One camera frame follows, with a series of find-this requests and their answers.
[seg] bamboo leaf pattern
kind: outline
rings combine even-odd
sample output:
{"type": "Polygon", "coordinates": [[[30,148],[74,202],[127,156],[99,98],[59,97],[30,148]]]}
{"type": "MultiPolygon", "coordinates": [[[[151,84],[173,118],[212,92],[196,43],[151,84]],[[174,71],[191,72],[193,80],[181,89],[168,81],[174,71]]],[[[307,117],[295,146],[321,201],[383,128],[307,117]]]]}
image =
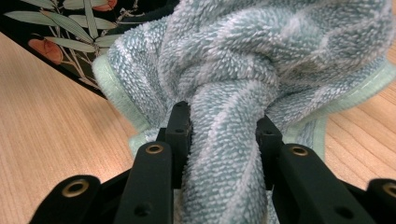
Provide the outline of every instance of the bamboo leaf pattern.
{"type": "Polygon", "coordinates": [[[95,52],[95,47],[89,44],[85,44],[82,42],[79,42],[77,40],[71,40],[71,39],[65,39],[65,38],[59,38],[59,37],[53,37],[53,36],[45,36],[48,41],[53,42],[57,45],[67,47],[70,49],[75,49],[87,53],[93,53],[95,52]]]}
{"type": "Polygon", "coordinates": [[[104,55],[104,54],[107,53],[107,51],[108,51],[108,48],[106,48],[106,49],[99,49],[99,55],[104,55]]]}
{"type": "MultiPolygon", "coordinates": [[[[107,0],[91,0],[92,7],[99,7],[107,3],[107,0]]],[[[83,9],[83,0],[64,0],[64,8],[70,10],[83,9]]]]}
{"type": "Polygon", "coordinates": [[[43,7],[45,9],[54,9],[55,5],[50,0],[21,0],[22,2],[32,4],[37,7],[43,7]]]}
{"type": "Polygon", "coordinates": [[[96,38],[99,36],[99,34],[96,27],[95,17],[93,16],[91,0],[84,0],[84,10],[85,15],[87,16],[88,31],[90,32],[90,36],[92,38],[96,38]]]}
{"type": "Polygon", "coordinates": [[[12,11],[5,13],[4,15],[17,21],[29,22],[38,25],[56,26],[56,23],[52,19],[44,16],[39,12],[12,11]]]}
{"type": "MultiPolygon", "coordinates": [[[[70,15],[70,19],[78,23],[81,27],[88,28],[87,17],[82,15],[70,15]]],[[[117,25],[111,21],[95,17],[96,27],[99,30],[114,29],[117,25]]]]}
{"type": "Polygon", "coordinates": [[[78,25],[78,23],[76,23],[72,19],[61,14],[48,11],[41,11],[41,13],[52,19],[56,24],[64,28],[66,31],[72,33],[73,35],[78,36],[79,38],[88,43],[93,42],[93,39],[82,29],[81,26],[78,25]]]}
{"type": "Polygon", "coordinates": [[[119,38],[120,36],[121,35],[101,36],[95,40],[95,44],[100,48],[109,48],[114,43],[114,41],[116,41],[116,39],[119,38]]]}

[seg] towel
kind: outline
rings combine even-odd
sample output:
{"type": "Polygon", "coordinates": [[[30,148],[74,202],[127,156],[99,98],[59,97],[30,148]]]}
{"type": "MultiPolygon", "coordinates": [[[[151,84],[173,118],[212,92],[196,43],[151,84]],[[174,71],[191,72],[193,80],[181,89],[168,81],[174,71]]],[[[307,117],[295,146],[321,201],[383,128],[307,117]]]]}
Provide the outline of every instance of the towel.
{"type": "Polygon", "coordinates": [[[255,139],[267,115],[285,142],[323,157],[326,116],[396,77],[386,0],[182,0],[172,15],[115,41],[93,72],[140,132],[136,150],[191,106],[191,154],[175,222],[276,222],[255,139]]]}

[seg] brass insert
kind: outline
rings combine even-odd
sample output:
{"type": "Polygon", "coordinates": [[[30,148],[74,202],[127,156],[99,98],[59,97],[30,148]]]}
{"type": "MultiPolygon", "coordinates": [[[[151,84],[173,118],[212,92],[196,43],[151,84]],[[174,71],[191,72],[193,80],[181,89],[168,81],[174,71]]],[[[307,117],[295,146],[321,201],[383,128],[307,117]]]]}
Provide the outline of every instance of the brass insert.
{"type": "Polygon", "coordinates": [[[85,192],[85,190],[88,189],[89,185],[90,183],[88,183],[88,181],[85,179],[78,179],[72,181],[66,187],[64,187],[64,189],[62,190],[62,195],[66,198],[76,197],[85,192]]]}
{"type": "Polygon", "coordinates": [[[382,188],[384,189],[384,191],[392,196],[393,198],[396,198],[396,184],[394,183],[387,183],[384,186],[382,186],[382,188]]]}
{"type": "Polygon", "coordinates": [[[146,147],[146,152],[148,154],[157,154],[163,151],[163,146],[161,145],[151,145],[149,147],[146,147]]]}
{"type": "Polygon", "coordinates": [[[307,156],[308,151],[302,147],[292,147],[290,151],[296,156],[307,156]]]}

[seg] light blue towel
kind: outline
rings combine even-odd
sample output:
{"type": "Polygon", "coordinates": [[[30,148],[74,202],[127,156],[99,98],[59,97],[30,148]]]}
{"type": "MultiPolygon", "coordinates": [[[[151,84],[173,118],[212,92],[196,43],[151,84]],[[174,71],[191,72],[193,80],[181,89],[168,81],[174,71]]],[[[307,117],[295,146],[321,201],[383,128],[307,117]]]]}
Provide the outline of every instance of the light blue towel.
{"type": "Polygon", "coordinates": [[[275,222],[256,122],[268,115],[286,142],[323,156],[325,116],[395,78],[384,56],[394,27],[385,0],[181,1],[171,16],[121,36],[93,71],[141,132],[133,149],[153,140],[174,103],[191,105],[177,222],[275,222]]]}

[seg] floral tray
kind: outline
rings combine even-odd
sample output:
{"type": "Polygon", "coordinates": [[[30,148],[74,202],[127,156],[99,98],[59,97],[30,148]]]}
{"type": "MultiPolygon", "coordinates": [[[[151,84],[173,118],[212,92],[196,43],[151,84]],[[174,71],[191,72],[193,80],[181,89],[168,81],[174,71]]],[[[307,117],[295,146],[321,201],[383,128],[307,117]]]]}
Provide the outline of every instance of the floral tray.
{"type": "Polygon", "coordinates": [[[0,31],[62,74],[102,95],[92,61],[120,36],[107,35],[125,17],[165,0],[13,0],[0,7],[0,31]]]}

